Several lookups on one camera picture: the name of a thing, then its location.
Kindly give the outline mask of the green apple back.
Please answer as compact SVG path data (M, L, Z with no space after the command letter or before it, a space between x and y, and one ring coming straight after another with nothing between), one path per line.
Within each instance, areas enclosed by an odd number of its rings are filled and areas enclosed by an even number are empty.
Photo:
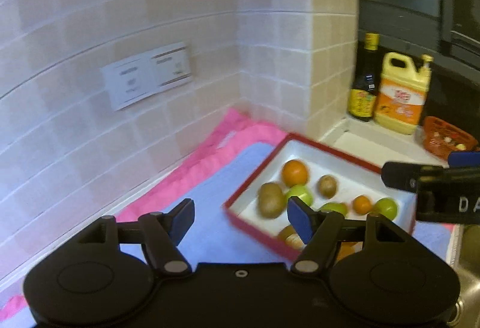
M320 207L321 212L336 212L340 213L344 217L348 214L348 206L343 202L330 201Z

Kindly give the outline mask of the green apple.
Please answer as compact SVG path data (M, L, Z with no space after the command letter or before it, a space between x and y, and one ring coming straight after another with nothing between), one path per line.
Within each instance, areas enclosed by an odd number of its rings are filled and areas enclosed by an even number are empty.
M343 202L330 201L320 207L321 212L336 212L340 213L344 217L348 214L348 206Z
M397 217L398 210L397 203L390 197L378 200L373 206L374 213L379 213L391 221L394 221Z
M292 186L286 193L286 200L289 201L290 198L295 196L308 206L312 206L314 202L314 196L312 195L308 187L303 184L296 184Z

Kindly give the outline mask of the mandarin orange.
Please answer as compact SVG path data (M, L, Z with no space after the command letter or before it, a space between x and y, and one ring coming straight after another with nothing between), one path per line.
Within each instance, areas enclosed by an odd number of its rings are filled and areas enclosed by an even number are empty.
M373 209L373 202L366 195L357 196L352 201L352 209L358 215L366 215Z
M336 261L339 262L342 259L351 256L354 253L360 252L363 249L362 242L343 242L338 250Z

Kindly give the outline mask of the striped brown small fruit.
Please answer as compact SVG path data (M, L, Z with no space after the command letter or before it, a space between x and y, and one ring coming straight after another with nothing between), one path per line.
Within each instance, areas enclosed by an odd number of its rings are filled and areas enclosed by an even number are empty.
M284 227L278 233L277 238L286 246L297 251L301 251L305 247L303 240L301 240L295 228L291 225Z

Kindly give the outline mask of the small brown kiwi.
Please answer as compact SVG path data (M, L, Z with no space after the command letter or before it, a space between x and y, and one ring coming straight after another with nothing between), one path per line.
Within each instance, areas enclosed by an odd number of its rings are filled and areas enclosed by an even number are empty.
M317 182L316 190L325 199L333 198L338 190L337 179L331 174L325 174Z

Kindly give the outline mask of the large brown kiwi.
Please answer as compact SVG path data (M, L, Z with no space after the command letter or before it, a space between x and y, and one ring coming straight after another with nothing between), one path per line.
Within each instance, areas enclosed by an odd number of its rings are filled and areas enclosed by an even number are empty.
M261 185L257 194L257 211L262 218L278 218L286 209L286 198L279 184L268 182Z

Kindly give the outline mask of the large orange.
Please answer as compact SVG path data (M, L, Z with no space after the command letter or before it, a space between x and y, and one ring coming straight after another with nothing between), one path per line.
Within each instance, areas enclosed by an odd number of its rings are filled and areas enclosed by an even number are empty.
M281 169L281 180L287 187L305 185L309 181L308 168L298 159L289 160Z

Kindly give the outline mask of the orange plastic basket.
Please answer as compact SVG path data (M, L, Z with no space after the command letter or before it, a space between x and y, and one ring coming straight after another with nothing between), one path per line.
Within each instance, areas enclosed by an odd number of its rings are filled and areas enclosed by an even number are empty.
M479 142L472 135L441 118L426 117L423 129L425 133L424 148L445 161L452 152L475 152L479 146Z

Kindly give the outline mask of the red white storage box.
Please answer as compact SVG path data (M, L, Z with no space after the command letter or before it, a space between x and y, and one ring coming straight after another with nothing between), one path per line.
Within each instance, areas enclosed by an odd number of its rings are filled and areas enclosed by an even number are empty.
M364 221L366 216L352 206L355 198L365 196L373 204L390 198L397 207L394 224L412 233L415 222L415 196L412 193L386 187L380 177L380 168L370 162L306 137L289 134L224 204L230 222L265 248L289 261L299 255L299 239L289 237L286 242L279 237L290 225L287 213L265 218L257 208L260 188L266 183L275 183L287 194L289 187L284 184L282 170L289 161L300 162L306 168L308 178L301 192L310 194L313 210L335 202L346 206L347 219Z

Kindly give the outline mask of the blue quilted mat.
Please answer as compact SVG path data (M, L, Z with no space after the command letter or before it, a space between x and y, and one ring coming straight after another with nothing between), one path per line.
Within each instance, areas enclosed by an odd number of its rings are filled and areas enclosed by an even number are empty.
M456 272L380 214L288 206L306 245L293 265L200 262L185 243L233 246L211 195L135 222L99 218L33 267L38 327L445 327Z

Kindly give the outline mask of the yellow detergent jug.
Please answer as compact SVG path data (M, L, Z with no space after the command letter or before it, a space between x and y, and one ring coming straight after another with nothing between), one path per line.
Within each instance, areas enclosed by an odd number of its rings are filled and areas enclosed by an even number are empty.
M387 53L382 62L374 121L391 131L412 135L419 123L431 83L433 57L422 54L417 69L412 58Z

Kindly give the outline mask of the dark soy sauce bottle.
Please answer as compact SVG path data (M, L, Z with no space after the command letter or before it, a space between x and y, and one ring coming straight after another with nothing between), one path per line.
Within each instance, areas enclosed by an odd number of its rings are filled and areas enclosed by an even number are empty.
M375 70L379 34L366 32L364 40L363 60L360 64L361 72L352 84L347 111L353 118L368 122L374 116L373 110L377 99Z

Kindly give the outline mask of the pink towel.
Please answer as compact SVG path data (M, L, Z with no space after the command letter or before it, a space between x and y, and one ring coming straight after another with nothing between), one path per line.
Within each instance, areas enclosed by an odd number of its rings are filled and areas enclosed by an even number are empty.
M222 204L285 137L280 127L230 109L179 167L115 217L120 222L134 221L144 213L171 210L182 199L191 198L195 219L180 250L192 266L279 262L278 254L230 225Z

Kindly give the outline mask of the white wall socket plate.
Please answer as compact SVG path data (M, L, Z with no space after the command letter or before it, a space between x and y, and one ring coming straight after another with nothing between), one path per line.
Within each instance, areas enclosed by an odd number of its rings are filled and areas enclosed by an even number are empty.
M121 59L102 68L112 109L188 84L193 75L187 44L178 42Z

